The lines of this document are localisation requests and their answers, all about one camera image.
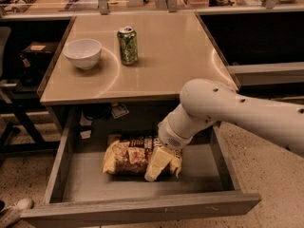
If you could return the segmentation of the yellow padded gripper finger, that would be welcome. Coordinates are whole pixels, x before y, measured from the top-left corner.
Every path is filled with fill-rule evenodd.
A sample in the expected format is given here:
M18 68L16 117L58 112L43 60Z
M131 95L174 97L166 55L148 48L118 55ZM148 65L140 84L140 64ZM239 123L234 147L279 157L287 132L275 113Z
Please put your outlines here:
M169 167L170 173L173 174L176 171L176 167L172 165L174 158L175 152L172 149L164 146L155 147L144 178L150 182L155 181L166 167Z

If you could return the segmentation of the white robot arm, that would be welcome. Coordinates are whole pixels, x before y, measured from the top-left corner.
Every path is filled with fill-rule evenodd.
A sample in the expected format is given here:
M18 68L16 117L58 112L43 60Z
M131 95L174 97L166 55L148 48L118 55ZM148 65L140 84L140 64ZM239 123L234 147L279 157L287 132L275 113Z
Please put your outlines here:
M161 146L153 150L144 178L155 181L193 137L217 122L241 127L292 152L304 153L304 105L246 97L205 79L186 83L180 104L158 124Z

